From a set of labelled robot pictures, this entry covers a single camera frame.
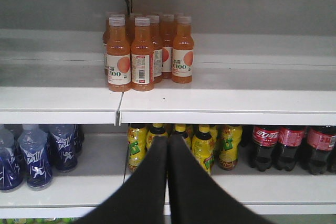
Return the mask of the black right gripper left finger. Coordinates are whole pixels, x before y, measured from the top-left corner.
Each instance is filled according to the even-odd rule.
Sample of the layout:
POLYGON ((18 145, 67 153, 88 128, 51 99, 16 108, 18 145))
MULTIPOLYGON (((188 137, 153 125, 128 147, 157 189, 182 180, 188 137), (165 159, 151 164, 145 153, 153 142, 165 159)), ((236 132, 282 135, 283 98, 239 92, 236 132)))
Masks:
POLYGON ((167 137, 155 137, 127 181, 75 223, 164 223, 167 137))

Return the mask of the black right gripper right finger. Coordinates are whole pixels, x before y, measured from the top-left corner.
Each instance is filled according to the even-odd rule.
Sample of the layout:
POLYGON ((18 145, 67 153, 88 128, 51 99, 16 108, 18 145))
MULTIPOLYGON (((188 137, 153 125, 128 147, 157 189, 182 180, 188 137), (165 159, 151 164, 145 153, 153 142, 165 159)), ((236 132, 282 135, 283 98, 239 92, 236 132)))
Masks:
POLYGON ((224 191, 181 136, 169 138, 167 158, 172 223, 271 223, 224 191))

